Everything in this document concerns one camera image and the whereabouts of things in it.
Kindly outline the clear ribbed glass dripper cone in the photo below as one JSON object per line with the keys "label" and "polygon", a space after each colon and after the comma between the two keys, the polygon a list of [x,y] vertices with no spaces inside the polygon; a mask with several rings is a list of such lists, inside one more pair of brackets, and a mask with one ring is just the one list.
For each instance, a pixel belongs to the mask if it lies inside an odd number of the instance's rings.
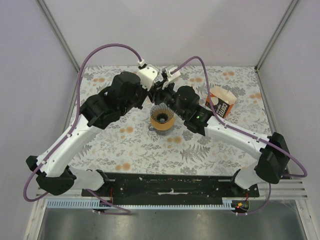
{"label": "clear ribbed glass dripper cone", "polygon": [[160,103],[151,108],[150,117],[155,122],[164,124],[174,117],[174,112],[166,104]]}

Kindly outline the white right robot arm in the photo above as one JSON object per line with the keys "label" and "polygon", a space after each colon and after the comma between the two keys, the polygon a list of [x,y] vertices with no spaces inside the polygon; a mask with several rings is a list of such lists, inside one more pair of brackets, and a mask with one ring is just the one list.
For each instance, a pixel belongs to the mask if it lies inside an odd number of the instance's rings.
{"label": "white right robot arm", "polygon": [[281,134],[275,132],[268,136],[246,131],[200,106],[200,97],[191,86],[181,86],[177,91],[173,87],[174,84],[166,88],[153,86],[149,92],[151,102],[168,106],[192,133],[218,138],[256,159],[255,163],[237,170],[232,176],[229,191],[233,196],[240,197],[248,188],[261,182],[279,183],[289,162],[284,154],[288,147]]}

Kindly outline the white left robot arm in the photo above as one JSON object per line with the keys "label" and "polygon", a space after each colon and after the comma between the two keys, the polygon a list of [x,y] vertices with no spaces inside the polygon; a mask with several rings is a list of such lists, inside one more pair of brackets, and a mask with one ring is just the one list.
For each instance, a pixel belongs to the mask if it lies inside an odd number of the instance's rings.
{"label": "white left robot arm", "polygon": [[141,109],[157,75],[158,71],[150,67],[137,73],[124,71],[113,78],[110,86],[88,97],[80,107],[75,127],[69,127],[49,148],[49,156],[43,153],[27,158],[28,167],[36,171],[39,187],[54,196],[82,189],[106,196],[110,184],[101,170],[80,170],[70,167],[69,162],[109,124],[132,108]]}

